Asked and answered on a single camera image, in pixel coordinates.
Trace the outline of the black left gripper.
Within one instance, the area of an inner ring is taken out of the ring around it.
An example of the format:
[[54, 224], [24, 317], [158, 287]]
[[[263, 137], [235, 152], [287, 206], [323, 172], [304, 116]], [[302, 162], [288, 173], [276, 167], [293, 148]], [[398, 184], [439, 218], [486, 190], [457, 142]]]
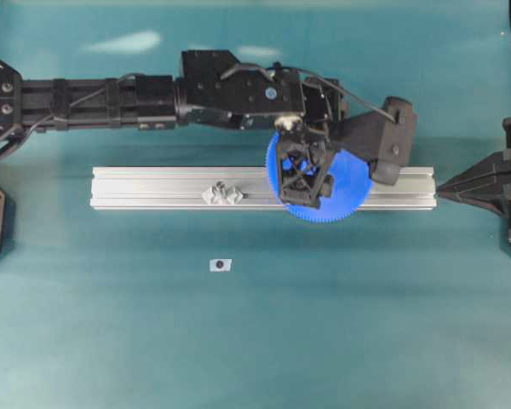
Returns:
[[275, 121], [278, 194], [285, 204], [318, 209], [330, 198], [334, 177], [328, 174], [336, 156], [329, 143], [332, 125], [346, 117], [348, 106], [333, 78], [308, 76], [301, 81], [305, 111]]

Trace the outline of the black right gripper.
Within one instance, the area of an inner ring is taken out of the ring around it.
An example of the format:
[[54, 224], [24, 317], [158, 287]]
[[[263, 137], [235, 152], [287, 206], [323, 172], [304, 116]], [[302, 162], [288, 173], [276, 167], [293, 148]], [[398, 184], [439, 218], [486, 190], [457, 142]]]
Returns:
[[436, 194], [511, 218], [511, 149], [495, 152], [436, 188]]

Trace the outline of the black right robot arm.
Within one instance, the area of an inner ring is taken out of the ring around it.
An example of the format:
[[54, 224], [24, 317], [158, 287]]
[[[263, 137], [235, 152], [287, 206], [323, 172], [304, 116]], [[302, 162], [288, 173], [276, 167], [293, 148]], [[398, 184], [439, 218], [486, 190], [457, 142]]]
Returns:
[[490, 154], [436, 188], [437, 196], [488, 210], [507, 220], [511, 249], [511, 117], [502, 121], [506, 148]]

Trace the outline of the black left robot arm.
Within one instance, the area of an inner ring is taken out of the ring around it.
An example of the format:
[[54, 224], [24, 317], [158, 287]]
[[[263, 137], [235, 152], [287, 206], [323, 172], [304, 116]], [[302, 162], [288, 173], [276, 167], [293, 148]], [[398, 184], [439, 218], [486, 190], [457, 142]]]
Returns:
[[279, 198], [316, 208], [337, 183], [330, 129], [343, 117], [336, 82], [279, 63], [243, 63], [227, 50], [183, 52], [179, 77], [25, 80], [0, 60], [0, 160], [46, 130], [271, 129]]

